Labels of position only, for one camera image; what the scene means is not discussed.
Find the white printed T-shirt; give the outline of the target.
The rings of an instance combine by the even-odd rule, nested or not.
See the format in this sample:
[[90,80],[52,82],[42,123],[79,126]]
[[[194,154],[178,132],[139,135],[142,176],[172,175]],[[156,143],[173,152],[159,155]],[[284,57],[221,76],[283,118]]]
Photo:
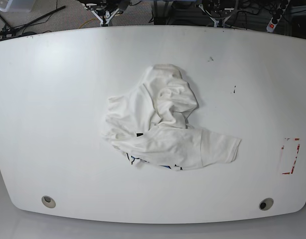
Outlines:
[[241,139],[191,127],[197,107],[176,66],[153,65],[130,92],[108,99],[103,137],[134,165],[180,171],[233,162]]

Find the red tape rectangle marking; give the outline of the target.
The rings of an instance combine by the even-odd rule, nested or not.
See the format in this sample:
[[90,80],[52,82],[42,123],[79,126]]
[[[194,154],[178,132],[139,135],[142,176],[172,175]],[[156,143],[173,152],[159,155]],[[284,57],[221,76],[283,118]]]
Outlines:
[[293,174],[298,159],[300,143],[300,138],[284,138],[279,167],[282,175]]

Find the white power strip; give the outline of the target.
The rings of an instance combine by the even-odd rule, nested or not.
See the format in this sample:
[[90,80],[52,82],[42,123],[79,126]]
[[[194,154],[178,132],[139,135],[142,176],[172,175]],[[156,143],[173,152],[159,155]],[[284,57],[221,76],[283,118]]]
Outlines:
[[290,0],[282,0],[275,10],[270,22],[268,23],[266,30],[268,33],[273,33],[275,28],[277,27],[279,21],[281,20],[282,16],[286,12],[288,5],[290,4]]

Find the clear plastic storage box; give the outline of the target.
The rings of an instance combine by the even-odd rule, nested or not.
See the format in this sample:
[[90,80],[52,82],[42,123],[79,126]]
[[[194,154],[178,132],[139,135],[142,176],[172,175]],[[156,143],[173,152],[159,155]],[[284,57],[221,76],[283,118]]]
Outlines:
[[0,0],[2,12],[30,12],[35,0]]

